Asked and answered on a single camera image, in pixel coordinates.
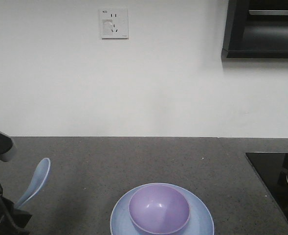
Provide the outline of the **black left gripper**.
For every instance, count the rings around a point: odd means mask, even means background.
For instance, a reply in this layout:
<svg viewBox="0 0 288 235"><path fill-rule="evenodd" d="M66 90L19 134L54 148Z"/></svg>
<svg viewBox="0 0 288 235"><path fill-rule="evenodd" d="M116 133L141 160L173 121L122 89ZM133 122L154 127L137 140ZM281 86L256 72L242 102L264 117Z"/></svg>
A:
<svg viewBox="0 0 288 235"><path fill-rule="evenodd" d="M0 184L0 235L28 235L25 227L32 215L26 211L14 208L14 203L3 196Z"/></svg>

